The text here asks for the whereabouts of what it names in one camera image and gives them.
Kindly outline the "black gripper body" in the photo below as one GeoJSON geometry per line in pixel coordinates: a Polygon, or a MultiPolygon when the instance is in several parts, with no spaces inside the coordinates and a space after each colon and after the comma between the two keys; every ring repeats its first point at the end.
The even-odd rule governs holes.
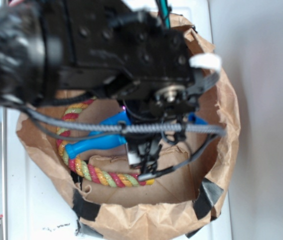
{"type": "Polygon", "coordinates": [[[102,98],[117,100],[136,120],[171,120],[198,108],[202,92],[191,89],[203,73],[189,63],[183,28],[115,27],[101,34],[114,54],[102,98]]]}

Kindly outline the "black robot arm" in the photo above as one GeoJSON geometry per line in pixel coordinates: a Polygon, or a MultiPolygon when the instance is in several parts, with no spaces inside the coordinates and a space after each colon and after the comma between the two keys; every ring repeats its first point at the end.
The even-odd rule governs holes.
{"type": "Polygon", "coordinates": [[[113,99],[153,121],[205,92],[183,34],[120,0],[25,0],[0,8],[0,105],[54,105],[59,90],[113,99]]]}

